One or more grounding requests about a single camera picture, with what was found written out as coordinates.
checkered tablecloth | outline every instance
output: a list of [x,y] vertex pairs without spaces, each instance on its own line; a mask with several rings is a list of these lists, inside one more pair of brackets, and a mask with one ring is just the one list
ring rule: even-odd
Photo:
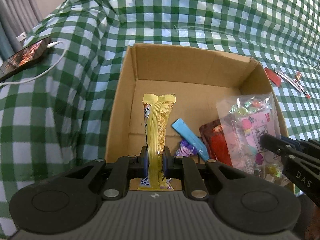
[[[311,99],[274,87],[291,138],[320,136],[319,0],[66,0],[28,35],[68,47],[45,77],[0,88],[0,238],[15,232],[8,203],[20,188],[103,158],[126,47],[176,44],[251,55],[293,77]],[[59,44],[37,67],[63,52]]]

cardboard surface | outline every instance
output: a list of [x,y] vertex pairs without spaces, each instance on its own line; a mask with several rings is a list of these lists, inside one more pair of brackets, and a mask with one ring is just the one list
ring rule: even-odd
[[[145,145],[143,94],[175,94],[166,146],[172,153],[181,137],[171,124],[182,118],[198,136],[199,127],[218,119],[216,103],[229,96],[273,92],[261,64],[237,54],[191,47],[135,44],[128,47],[112,108],[106,160],[138,155]],[[279,103],[274,96],[281,134],[288,135]],[[132,180],[131,189],[139,179]],[[173,181],[180,189],[180,181]]]

gray ribbed surface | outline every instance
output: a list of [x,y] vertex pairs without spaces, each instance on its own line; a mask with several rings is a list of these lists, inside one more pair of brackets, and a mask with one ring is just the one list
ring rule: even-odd
[[118,201],[106,201],[84,226],[59,235],[40,236],[19,231],[12,240],[298,240],[291,232],[271,236],[247,235],[227,227],[205,202],[187,199],[181,191],[129,191]]

white cable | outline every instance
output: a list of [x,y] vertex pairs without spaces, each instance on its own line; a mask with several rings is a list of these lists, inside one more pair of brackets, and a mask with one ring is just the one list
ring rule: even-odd
[[64,45],[64,51],[63,51],[62,55],[60,56],[60,58],[57,60],[57,62],[54,63],[46,71],[42,72],[40,75],[37,75],[34,78],[30,78],[30,79],[27,79],[27,80],[23,80],[23,81],[19,81],[19,82],[4,82],[4,83],[0,83],[0,87],[3,87],[5,85],[20,85],[20,84],[28,83],[28,82],[36,80],[37,78],[40,78],[40,77],[44,76],[45,74],[47,74],[50,70],[52,70],[60,62],[60,60],[62,60],[62,58],[64,57],[64,55],[67,52],[67,46],[65,45],[65,43],[63,41],[52,42],[52,43],[48,44],[47,48],[52,48],[53,46],[55,46],[55,45],[57,45],[59,43],[62,43]]

yellow wrapper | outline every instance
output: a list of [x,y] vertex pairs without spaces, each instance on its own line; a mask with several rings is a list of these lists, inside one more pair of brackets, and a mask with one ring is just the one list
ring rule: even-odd
[[165,144],[165,129],[175,102],[175,95],[144,94],[149,172],[148,179],[141,179],[138,190],[173,190],[163,174],[162,153]]

